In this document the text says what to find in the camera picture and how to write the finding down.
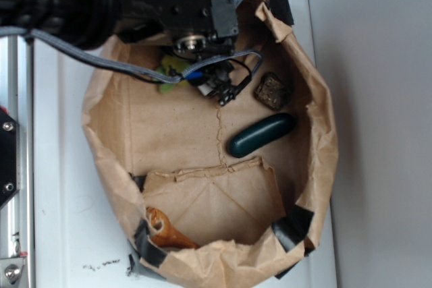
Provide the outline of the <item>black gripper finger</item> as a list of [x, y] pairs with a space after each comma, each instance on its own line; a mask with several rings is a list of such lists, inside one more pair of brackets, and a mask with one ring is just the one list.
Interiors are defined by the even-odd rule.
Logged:
[[230, 61], [214, 63], [198, 70], [197, 88], [205, 97], [217, 97], [220, 106], [225, 106], [234, 100], [252, 79], [252, 71], [240, 61], [236, 63], [242, 66], [247, 75], [239, 84], [233, 84], [230, 74], [234, 71], [234, 65]]

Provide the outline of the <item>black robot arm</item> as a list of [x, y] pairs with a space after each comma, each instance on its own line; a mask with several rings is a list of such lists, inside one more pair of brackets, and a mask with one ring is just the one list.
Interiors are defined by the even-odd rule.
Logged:
[[[151, 84], [187, 81], [226, 105], [250, 83], [230, 74], [246, 51], [235, 51], [242, 0], [1, 0], [1, 35], [37, 38], [70, 57]], [[110, 36], [156, 45], [187, 62], [165, 72], [101, 59], [89, 50]]]

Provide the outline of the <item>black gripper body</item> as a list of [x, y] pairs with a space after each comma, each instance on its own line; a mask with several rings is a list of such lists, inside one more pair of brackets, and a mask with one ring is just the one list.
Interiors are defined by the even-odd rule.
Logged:
[[119, 0], [117, 36], [171, 47], [185, 57], [231, 55], [239, 34], [234, 0]]

